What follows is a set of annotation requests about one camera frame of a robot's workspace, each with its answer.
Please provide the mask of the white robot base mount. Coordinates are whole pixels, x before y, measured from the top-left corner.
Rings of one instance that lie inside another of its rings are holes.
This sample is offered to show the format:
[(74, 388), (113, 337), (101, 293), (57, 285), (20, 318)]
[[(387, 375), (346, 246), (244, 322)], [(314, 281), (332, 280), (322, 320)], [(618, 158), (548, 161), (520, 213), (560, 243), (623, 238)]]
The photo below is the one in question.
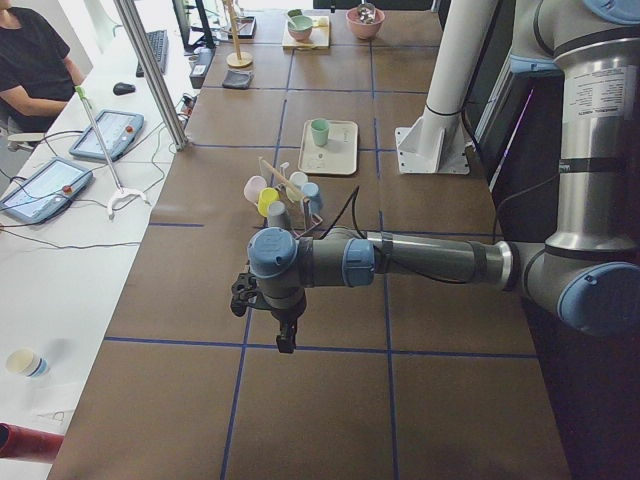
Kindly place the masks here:
[(462, 110), (497, 4), (451, 1), (423, 114), (395, 130), (400, 173), (469, 173)]

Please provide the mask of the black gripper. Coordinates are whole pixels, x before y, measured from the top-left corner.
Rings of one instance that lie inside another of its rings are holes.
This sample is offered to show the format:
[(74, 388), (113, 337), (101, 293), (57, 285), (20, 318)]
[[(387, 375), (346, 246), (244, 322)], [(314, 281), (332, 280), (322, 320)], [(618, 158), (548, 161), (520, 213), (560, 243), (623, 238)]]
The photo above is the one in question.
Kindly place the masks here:
[(267, 298), (271, 314), (280, 321), (280, 330), (276, 335), (278, 351), (292, 354), (296, 350), (297, 319), (306, 310), (305, 297)]

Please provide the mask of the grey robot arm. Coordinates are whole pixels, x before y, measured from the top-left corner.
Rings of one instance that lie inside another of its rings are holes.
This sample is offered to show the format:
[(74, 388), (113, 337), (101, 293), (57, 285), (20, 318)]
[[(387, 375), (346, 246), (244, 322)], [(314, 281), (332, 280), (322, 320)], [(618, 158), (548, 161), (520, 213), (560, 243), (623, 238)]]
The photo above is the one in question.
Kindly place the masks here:
[(232, 288), (231, 309), (269, 311), (278, 349), (296, 347), (307, 289), (365, 286), (400, 268), (454, 284), (487, 282), (521, 293), (563, 323), (591, 335), (639, 320), (636, 244), (623, 231), (625, 139), (639, 114), (639, 5), (635, 1), (520, 1), (514, 72), (547, 65), (564, 76), (557, 228), (542, 243), (493, 245), (340, 229), (295, 238), (269, 227), (248, 244), (249, 269)]

